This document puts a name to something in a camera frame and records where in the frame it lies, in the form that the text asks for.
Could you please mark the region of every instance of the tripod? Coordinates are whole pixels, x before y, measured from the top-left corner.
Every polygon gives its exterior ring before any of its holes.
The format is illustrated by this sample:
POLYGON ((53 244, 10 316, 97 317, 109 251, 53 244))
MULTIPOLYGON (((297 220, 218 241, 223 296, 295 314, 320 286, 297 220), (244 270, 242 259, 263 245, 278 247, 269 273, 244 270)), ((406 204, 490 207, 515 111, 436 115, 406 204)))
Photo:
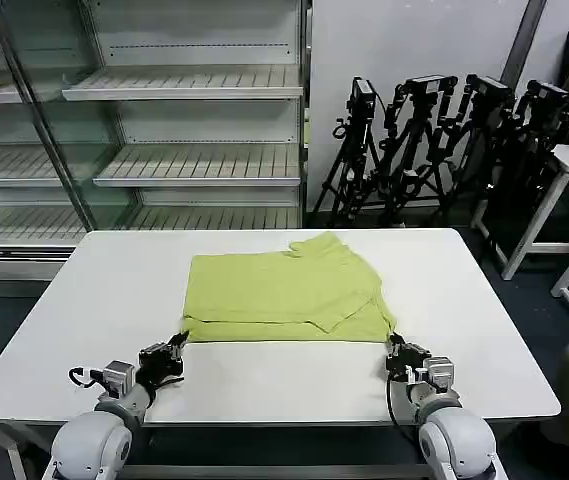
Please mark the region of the tripod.
POLYGON ((339 125, 333 132, 333 136, 343 139, 343 143, 326 181, 322 184, 322 192, 311 219, 316 218, 329 191, 335 195, 335 199, 328 227, 333 227, 336 223, 350 226, 363 207, 379 205, 384 205, 384 214, 380 216, 379 223, 386 226, 392 223, 406 203, 419 195, 425 185, 437 194, 434 198, 441 201, 445 193, 440 166, 450 163, 446 158, 452 155, 454 148, 450 144, 450 138, 449 145, 440 148, 442 125, 445 123, 456 84, 456 77, 436 75, 408 80, 405 84, 398 85, 393 103, 388 105, 385 111, 384 127, 388 138, 380 142, 380 148, 384 150, 384 156, 380 160, 371 133, 377 94, 369 82, 359 77, 353 79, 351 97, 347 102, 350 114, 348 122, 345 124, 343 120, 338 119, 339 125), (444 93, 437 115, 437 128, 433 130, 430 119, 433 108, 437 105, 439 92, 444 93), (398 135, 397 119, 409 97, 413 104, 413 116, 398 135), (414 169, 417 148, 424 136, 429 142, 427 164, 414 169), (391 173, 393 159, 405 142, 400 165, 391 173), (371 152, 374 168, 366 175, 368 151, 371 152), (342 172, 335 188, 333 180, 340 166, 342 172), (432 176, 435 177, 435 185, 429 180, 432 176), (377 192, 382 200, 368 202, 374 192, 377 192))
POLYGON ((493 172, 497 165, 497 145, 503 143, 512 116, 515 96, 511 88, 490 77, 471 74, 466 78, 464 96, 457 117, 449 126, 448 133, 456 143, 469 135, 462 161, 453 171, 453 186, 440 207, 431 215, 427 226, 432 226, 441 215, 448 224, 451 208, 466 193, 475 193, 478 203, 493 184, 493 172), (473 108, 469 119, 462 125, 470 104, 473 108))
POLYGON ((456 142, 453 137, 449 136, 444 148, 440 144, 442 135, 445 133, 444 126, 448 120, 446 115, 455 85, 457 85, 456 77, 432 76, 408 80, 396 89, 396 98, 399 96, 402 99, 407 94, 411 95, 414 106, 413 117, 398 136, 397 116, 401 110, 401 107, 397 109, 399 102, 394 102, 386 112, 385 127, 388 130, 388 138, 380 144, 380 148, 384 150, 380 170, 380 178, 383 179, 380 191, 385 198, 384 212, 379 219, 380 226, 388 227, 395 223, 399 212, 408 202, 419 196, 424 186, 429 187, 435 193, 435 197, 421 197, 422 199, 437 199, 440 204, 444 200, 446 194, 440 167, 443 164, 448 165, 449 168, 452 166, 447 158, 453 154, 456 142), (433 130, 430 122, 431 112, 437 105, 439 92, 443 92, 443 95, 437 114, 437 127, 433 130), (424 135, 429 144, 426 155, 427 163, 414 169, 417 148, 424 135), (389 176, 392 161, 405 141, 406 147, 399 165, 389 176), (435 185, 430 181, 431 177, 434 177, 435 185))
POLYGON ((346 123, 344 119, 338 118, 338 125, 333 130, 333 136, 343 140, 342 146, 328 177, 322 183, 322 192, 311 214, 311 224, 314 223, 322 202, 329 191, 333 193, 335 198, 327 227, 334 227, 338 220, 341 220, 340 223, 350 224, 355 219, 359 211, 356 205, 361 203, 362 192, 366 190, 366 154, 369 150, 375 165, 379 165, 379 158, 371 133, 371 123, 375 115, 375 98, 375 90, 367 80, 360 77, 353 79, 351 96, 346 102, 349 117, 346 123), (333 187, 333 180, 340 167, 342 167, 342 172, 336 188, 333 187))
POLYGON ((535 80, 529 82, 501 152, 503 171, 489 197, 488 216, 505 218, 511 206, 536 208, 547 177, 552 176, 547 175, 547 160, 568 134, 569 93, 535 80))

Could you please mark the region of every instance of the metal shelf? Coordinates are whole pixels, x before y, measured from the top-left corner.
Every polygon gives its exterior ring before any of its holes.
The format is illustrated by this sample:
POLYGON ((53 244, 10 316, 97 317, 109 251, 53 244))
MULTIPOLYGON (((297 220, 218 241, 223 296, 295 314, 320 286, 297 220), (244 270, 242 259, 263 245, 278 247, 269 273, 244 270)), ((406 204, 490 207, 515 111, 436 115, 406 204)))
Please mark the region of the metal shelf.
POLYGON ((103 187, 297 186, 297 144, 126 145, 93 181, 103 187))
MULTIPOLYGON (((98 222, 115 225, 120 208, 93 209, 98 222)), ((86 235, 71 206, 0 207, 0 245, 75 246, 86 235)))
MULTIPOLYGON (((33 79, 33 90, 40 102, 60 98, 66 86, 61 73, 48 73, 33 79)), ((0 103, 22 103, 13 79, 6 74, 0 74, 0 103)))
POLYGON ((130 230, 264 230, 274 228, 298 228, 298 208, 144 206, 133 215, 128 226, 130 230))
POLYGON ((299 65, 108 67, 63 90, 70 101, 297 98, 299 65))
MULTIPOLYGON (((81 181, 95 173, 104 145, 64 145, 73 176, 81 181)), ((46 150, 41 145, 0 145, 0 187, 60 187, 46 150)))

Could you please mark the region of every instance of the white table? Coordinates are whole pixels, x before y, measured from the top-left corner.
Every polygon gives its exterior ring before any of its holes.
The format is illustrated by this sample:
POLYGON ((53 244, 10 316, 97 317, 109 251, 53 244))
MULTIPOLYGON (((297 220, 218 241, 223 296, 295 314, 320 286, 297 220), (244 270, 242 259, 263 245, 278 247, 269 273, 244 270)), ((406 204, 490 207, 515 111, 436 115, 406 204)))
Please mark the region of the white table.
MULTIPOLYGON (((193 255, 284 250, 320 231, 94 232, 80 243, 0 356, 0 422, 60 424, 98 389, 67 372, 101 368, 179 330, 193 255)), ((560 405, 454 230, 352 230, 338 236, 383 280, 410 341, 455 363, 466 408, 489 420, 554 416, 560 405)), ((183 423, 388 422, 385 346, 340 342, 190 344, 185 378, 147 413, 183 423)), ((398 402, 398 416, 408 411, 398 402)))
MULTIPOLYGON (((555 180, 551 184, 548 192, 544 196, 539 207, 535 211, 533 218, 524 235, 518 242, 515 250, 511 253, 510 257, 506 257, 504 252, 499 246, 496 247, 496 251, 500 261, 504 265, 504 270, 502 272, 502 278, 504 280, 511 280, 513 275, 517 272, 520 265, 524 261, 526 255, 531 253, 543 253, 543 254, 567 254, 569 253, 569 243, 567 242, 536 242, 536 238, 539 235, 542 227, 548 220, 548 217, 553 212, 555 205, 559 201, 560 197, 564 193, 567 185, 569 184, 569 145, 557 145, 553 150, 555 155, 555 165, 553 165, 557 170, 557 175, 555 180)), ((473 225, 477 226, 485 237, 489 237, 487 227, 482 222, 482 215, 486 208, 486 202, 475 214, 473 219, 473 225)))

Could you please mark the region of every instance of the white wall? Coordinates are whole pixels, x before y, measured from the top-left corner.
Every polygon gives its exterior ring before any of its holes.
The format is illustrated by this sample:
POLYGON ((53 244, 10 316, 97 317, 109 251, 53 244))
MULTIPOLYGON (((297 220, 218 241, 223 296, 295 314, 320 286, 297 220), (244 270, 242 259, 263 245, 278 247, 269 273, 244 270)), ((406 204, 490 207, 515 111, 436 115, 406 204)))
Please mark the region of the white wall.
MULTIPOLYGON (((395 85, 407 78, 457 75, 462 85, 468 73, 499 78, 526 4, 527 0, 315 0, 307 208, 315 205, 339 149, 331 132, 335 119, 346 116, 354 76, 371 80, 385 102, 392 100, 395 85)), ((375 133, 381 140, 381 109, 377 117, 375 133)))
POLYGON ((520 94, 526 91, 529 80, 557 80, 568 32, 569 0, 548 0, 520 77, 520 94))

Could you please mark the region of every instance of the green t-shirt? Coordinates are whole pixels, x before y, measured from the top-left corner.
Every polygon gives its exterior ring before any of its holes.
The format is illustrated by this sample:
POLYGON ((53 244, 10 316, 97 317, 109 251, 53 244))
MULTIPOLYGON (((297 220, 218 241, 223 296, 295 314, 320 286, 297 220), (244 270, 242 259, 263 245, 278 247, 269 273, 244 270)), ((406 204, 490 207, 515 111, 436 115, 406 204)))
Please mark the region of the green t-shirt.
POLYGON ((191 342, 385 342, 382 281, 330 232, 290 251, 193 258, 183 330, 191 342))

